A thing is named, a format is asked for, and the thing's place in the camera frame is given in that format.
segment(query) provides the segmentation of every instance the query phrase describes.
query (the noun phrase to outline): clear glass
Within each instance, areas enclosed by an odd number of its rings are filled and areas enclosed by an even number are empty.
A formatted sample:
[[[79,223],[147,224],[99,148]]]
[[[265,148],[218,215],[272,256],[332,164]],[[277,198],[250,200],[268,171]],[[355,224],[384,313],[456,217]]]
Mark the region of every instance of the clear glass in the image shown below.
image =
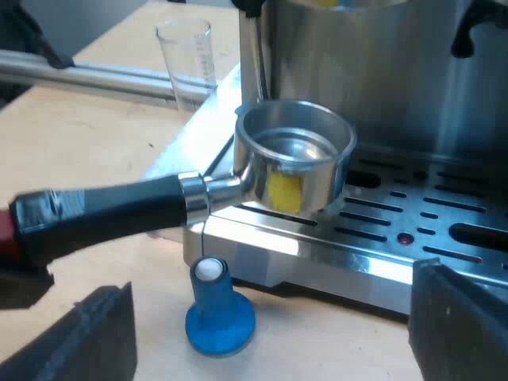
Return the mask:
[[[179,109],[196,111],[217,87],[210,23],[199,18],[168,21],[156,26],[156,35]]]

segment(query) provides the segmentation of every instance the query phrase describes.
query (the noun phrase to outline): drip tray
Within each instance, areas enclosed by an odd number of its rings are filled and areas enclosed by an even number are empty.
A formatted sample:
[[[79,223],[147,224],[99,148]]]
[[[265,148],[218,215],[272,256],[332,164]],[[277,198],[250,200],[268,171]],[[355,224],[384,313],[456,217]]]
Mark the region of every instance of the drip tray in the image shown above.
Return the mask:
[[[231,163],[230,148],[214,173]],[[359,148],[337,212],[230,207],[185,231],[184,256],[221,256],[248,282],[294,283],[404,314],[412,263],[438,257],[508,301],[507,173]]]

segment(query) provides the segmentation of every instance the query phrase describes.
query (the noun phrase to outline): blue tamper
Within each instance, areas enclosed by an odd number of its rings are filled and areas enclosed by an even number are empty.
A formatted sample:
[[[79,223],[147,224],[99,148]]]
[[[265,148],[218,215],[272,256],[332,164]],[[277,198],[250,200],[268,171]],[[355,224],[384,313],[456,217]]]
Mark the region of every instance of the blue tamper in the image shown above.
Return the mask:
[[[252,337],[256,317],[250,301],[233,291],[228,265],[204,256],[190,268],[194,303],[185,317],[189,342],[200,353],[227,356]]]

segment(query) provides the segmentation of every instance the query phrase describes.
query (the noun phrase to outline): white tamper top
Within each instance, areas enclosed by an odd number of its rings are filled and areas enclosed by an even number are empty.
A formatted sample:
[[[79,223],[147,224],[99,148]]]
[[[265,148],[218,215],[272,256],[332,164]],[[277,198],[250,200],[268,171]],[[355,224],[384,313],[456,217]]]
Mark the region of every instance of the white tamper top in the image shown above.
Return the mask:
[[[199,280],[210,281],[221,276],[224,266],[220,260],[215,258],[205,258],[200,260],[196,265],[194,273]]]

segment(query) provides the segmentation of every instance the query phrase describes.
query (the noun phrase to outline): yellow object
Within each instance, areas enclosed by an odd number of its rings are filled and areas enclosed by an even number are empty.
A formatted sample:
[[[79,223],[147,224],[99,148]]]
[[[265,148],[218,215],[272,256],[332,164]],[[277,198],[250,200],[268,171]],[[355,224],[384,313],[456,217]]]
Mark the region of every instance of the yellow object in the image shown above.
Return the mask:
[[[279,212],[298,213],[302,209],[302,179],[297,175],[272,172],[268,179],[271,208]]]
[[[317,0],[320,6],[338,6],[339,0]]]

